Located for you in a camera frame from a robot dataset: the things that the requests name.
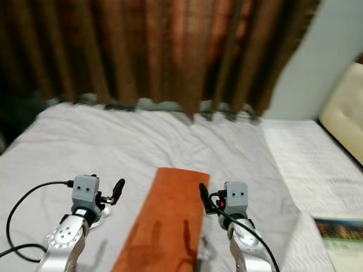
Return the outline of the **grey bed blanket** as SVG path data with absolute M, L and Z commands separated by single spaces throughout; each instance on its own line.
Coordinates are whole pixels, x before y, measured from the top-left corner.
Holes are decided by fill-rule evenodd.
M 78 272 L 111 272 L 160 167 L 207 173 L 210 190 L 241 181 L 251 192 L 249 215 L 285 272 L 334 272 L 309 215 L 292 192 L 265 140 L 264 125 L 241 113 L 190 120 L 179 112 L 124 112 L 86 105 L 49 107 L 0 157 L 0 215 L 29 189 L 11 220 L 16 244 L 44 243 L 70 212 L 71 191 L 60 185 L 96 174 L 108 194 L 119 179 L 124 191 L 111 215 L 91 231 Z

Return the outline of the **cream padded headboard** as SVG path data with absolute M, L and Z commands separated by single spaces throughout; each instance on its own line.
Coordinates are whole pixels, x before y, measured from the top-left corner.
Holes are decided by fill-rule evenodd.
M 348 152 L 363 154 L 363 63 L 350 64 L 319 119 Z

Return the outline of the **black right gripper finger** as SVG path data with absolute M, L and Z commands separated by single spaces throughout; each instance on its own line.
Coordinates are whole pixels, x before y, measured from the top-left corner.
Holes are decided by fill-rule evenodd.
M 200 198 L 202 200 L 202 204 L 205 210 L 206 215 L 213 215 L 214 213 L 214 205 L 210 200 L 210 193 L 208 192 L 207 187 L 204 183 L 198 184 L 200 190 Z

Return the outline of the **brown pleated curtain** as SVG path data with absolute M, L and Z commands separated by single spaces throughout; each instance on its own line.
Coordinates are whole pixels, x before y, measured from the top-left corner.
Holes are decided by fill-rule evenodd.
M 11 94 L 269 109 L 321 0 L 0 0 Z

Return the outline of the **white book with city photo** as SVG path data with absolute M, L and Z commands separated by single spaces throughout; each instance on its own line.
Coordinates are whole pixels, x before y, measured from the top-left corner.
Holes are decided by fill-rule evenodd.
M 363 218 L 312 218 L 335 272 L 363 272 Z

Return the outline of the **white patterned mattress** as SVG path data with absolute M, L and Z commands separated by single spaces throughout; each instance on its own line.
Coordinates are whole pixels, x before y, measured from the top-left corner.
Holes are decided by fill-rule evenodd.
M 363 166 L 313 120 L 263 120 L 294 202 L 317 218 L 363 220 Z

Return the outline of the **orange pillow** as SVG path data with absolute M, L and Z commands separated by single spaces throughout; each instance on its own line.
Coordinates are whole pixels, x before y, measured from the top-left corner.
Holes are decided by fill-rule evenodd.
M 199 184 L 210 175 L 158 168 L 111 272 L 194 272 L 203 223 Z

